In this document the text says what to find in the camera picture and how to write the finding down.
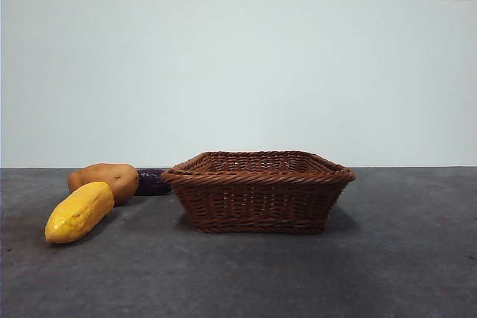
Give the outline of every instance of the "yellow squash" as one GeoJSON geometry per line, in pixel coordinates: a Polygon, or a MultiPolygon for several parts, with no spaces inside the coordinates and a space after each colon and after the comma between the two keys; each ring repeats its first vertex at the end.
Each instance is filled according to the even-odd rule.
{"type": "Polygon", "coordinates": [[[45,239],[56,244],[76,241],[90,232],[113,206],[113,192],[107,183],[83,185],[54,208],[45,227],[45,239]]]}

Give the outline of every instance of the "potato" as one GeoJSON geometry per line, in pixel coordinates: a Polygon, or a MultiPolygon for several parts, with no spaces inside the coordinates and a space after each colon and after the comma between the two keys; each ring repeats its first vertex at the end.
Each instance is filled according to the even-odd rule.
{"type": "Polygon", "coordinates": [[[129,164],[94,164],[69,175],[69,192],[72,193],[89,182],[108,183],[113,191],[115,204],[121,205],[136,192],[139,175],[137,170],[129,164]]]}
{"type": "Polygon", "coordinates": [[[54,208],[45,227],[45,240],[56,244],[76,241],[90,232],[113,206],[113,193],[107,183],[83,185],[54,208]]]}

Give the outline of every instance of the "gray floor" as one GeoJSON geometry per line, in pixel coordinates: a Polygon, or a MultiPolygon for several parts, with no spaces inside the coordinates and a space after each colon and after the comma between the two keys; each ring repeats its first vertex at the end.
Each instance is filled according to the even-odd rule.
{"type": "Polygon", "coordinates": [[[135,197],[43,240],[70,170],[1,171],[2,317],[477,317],[477,168],[357,169],[322,235],[200,234],[135,197]]]}

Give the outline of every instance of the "white wall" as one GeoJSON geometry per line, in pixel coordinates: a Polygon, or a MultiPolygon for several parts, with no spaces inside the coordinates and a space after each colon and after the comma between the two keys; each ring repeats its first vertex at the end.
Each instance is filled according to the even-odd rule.
{"type": "Polygon", "coordinates": [[[1,0],[3,168],[477,165],[477,1],[1,0]]]}

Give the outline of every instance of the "wicker basket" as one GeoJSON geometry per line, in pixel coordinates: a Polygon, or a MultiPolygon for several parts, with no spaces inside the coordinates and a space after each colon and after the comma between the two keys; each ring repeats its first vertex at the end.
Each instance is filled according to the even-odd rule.
{"type": "Polygon", "coordinates": [[[355,174],[299,151],[206,152],[162,178],[199,232],[319,234],[355,174]]]}

